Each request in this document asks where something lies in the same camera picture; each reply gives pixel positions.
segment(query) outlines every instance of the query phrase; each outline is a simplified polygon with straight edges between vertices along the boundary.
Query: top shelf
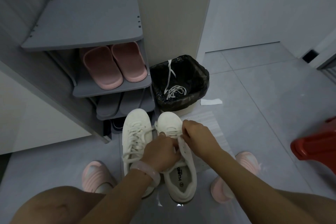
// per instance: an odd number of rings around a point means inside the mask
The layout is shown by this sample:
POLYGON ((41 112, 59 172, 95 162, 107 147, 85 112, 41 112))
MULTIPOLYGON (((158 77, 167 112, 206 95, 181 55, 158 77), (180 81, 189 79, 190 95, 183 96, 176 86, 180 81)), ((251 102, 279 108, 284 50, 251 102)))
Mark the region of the top shelf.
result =
POLYGON ((104 46, 143 38, 137 0, 50 0, 26 51, 104 46))

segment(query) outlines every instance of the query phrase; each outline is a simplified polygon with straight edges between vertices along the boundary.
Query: red plastic object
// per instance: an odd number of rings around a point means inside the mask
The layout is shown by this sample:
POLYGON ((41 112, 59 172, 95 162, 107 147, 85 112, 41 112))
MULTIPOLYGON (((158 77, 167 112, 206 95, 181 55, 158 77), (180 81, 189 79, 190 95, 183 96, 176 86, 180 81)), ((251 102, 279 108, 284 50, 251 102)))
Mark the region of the red plastic object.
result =
POLYGON ((336 175, 336 116, 325 121, 319 133, 292 141, 291 150, 299 160, 315 160, 336 175))

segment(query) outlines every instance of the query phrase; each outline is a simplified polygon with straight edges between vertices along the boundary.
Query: pink slipper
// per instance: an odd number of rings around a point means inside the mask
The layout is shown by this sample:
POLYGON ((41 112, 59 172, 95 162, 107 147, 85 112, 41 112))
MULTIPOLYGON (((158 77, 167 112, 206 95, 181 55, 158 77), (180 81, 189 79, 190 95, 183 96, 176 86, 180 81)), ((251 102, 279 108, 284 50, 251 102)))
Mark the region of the pink slipper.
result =
POLYGON ((103 90, 115 89, 123 83, 123 75, 107 46, 82 48, 79 53, 91 77, 103 90))
POLYGON ((85 192, 94 193, 100 185, 106 182, 111 184, 112 188, 117 185, 116 180, 113 176, 111 176, 104 163, 100 161, 92 161, 89 165, 86 166, 82 174, 82 186, 85 192), (95 166, 96 168, 89 175, 87 175, 87 172, 91 166, 95 166))
MULTIPOLYGON (((258 161, 255 156, 247 151, 242 151, 236 155, 236 160, 239 164, 245 167, 248 171, 257 175, 260 171, 258 161)), ((235 197, 229 186, 218 176, 210 186, 211 195, 214 200, 223 204, 235 197)))
POLYGON ((136 42, 112 45, 111 51, 126 80, 139 82, 147 77, 145 62, 136 42))

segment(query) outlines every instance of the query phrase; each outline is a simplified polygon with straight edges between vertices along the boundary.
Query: black trash bag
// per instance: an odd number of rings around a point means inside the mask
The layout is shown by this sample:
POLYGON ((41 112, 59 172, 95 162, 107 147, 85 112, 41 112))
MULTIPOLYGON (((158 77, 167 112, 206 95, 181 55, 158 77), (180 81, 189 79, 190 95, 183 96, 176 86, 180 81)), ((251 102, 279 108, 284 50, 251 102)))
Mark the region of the black trash bag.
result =
POLYGON ((168 90, 175 86, 183 86, 187 90, 187 94, 183 95, 175 93, 175 98, 167 99, 164 95, 168 82, 168 61, 151 66, 150 75, 154 95, 159 109, 164 112, 179 111, 195 103, 203 98, 209 88, 209 72, 201 66, 195 59, 189 55, 182 55, 173 59, 171 69, 175 72, 170 74, 170 82, 168 90))

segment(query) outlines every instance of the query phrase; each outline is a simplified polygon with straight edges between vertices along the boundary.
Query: translucent pink bangle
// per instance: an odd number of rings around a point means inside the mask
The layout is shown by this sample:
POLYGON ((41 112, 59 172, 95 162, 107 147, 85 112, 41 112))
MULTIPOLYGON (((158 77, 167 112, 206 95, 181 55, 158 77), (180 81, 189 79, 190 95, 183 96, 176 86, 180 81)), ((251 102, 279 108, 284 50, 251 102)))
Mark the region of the translucent pink bangle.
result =
POLYGON ((130 170, 131 169, 138 169, 148 174, 153 179, 151 187, 157 187, 160 184, 161 180, 160 174, 157 171, 155 171, 153 167, 151 167, 150 165, 147 165, 146 163, 138 160, 131 165, 130 170))

